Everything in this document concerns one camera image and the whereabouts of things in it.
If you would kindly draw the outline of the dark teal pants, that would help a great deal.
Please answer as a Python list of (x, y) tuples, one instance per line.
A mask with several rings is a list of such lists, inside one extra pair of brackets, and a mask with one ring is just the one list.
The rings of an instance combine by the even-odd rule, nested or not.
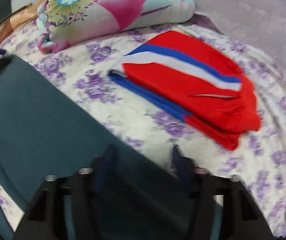
[[(172, 146), (156, 141), (142, 150), (122, 142), (17, 56), (0, 69), (0, 185), (22, 210), (46, 176), (73, 175), (114, 145), (118, 157), (93, 198), (88, 231), (98, 228), (102, 239), (186, 239), (193, 201), (163, 169)], [(1, 207), (0, 234), (13, 237)]]

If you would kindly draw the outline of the brown satin pillow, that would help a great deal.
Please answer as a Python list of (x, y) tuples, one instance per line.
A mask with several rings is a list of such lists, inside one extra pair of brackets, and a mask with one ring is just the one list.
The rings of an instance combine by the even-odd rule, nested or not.
[(23, 6), (0, 22), (0, 44), (14, 31), (31, 22), (37, 17), (37, 9), (46, 0)]

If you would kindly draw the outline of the purple floral bed sheet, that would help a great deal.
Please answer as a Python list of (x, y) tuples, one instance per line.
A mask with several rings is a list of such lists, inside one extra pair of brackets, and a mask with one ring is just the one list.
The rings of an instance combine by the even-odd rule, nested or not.
[[(145, 99), (115, 85), (108, 69), (126, 53), (168, 30), (189, 33), (240, 65), (255, 86), (261, 128), (225, 150), (206, 135)], [(169, 168), (174, 142), (214, 174), (245, 180), (276, 236), (286, 230), (286, 74), (263, 51), (213, 30), (186, 23), (147, 27), (82, 42), (56, 54), (37, 49), (34, 23), (0, 44), (16, 54), (123, 142)]]

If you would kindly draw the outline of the red blue white folded garment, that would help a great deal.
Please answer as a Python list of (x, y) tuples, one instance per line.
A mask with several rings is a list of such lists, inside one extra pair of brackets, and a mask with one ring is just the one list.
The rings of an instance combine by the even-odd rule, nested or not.
[(227, 150), (258, 131), (254, 86), (241, 68), (206, 43), (167, 31), (123, 56), (108, 75)]

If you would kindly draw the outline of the floral pink teal folded quilt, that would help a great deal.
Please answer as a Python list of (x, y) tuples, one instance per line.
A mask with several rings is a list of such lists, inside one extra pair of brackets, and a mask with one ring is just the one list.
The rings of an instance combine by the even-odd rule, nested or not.
[(195, 9), (193, 0), (46, 0), (37, 9), (37, 47), (57, 53), (105, 35), (183, 23)]

